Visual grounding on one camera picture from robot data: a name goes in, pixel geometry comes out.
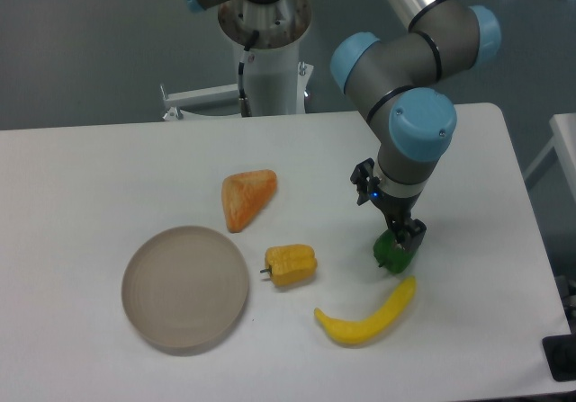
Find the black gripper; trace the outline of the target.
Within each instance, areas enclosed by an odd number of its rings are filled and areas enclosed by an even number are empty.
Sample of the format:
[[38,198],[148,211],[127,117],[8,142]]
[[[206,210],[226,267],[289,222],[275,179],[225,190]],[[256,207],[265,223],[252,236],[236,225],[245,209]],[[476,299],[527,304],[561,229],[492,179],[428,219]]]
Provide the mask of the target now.
[[371,193],[371,202],[382,212],[396,244],[406,252],[417,252],[427,232],[424,222],[411,218],[412,208],[419,196],[416,194],[401,198],[380,190]]

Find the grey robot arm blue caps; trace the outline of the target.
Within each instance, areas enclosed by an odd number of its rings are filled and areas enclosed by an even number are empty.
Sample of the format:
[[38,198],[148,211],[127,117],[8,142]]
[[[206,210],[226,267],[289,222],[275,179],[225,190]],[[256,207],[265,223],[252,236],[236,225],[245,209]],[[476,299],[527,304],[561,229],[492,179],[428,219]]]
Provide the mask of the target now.
[[[307,0],[185,0],[192,12],[218,11],[220,28],[237,51],[233,89],[243,117],[296,111],[294,52],[311,24]],[[415,252],[426,233],[411,210],[456,125],[455,107],[433,86],[492,59],[500,25],[485,7],[458,0],[388,0],[404,36],[389,43],[370,32],[341,42],[329,69],[380,149],[351,175],[358,200],[378,208],[403,252]]]

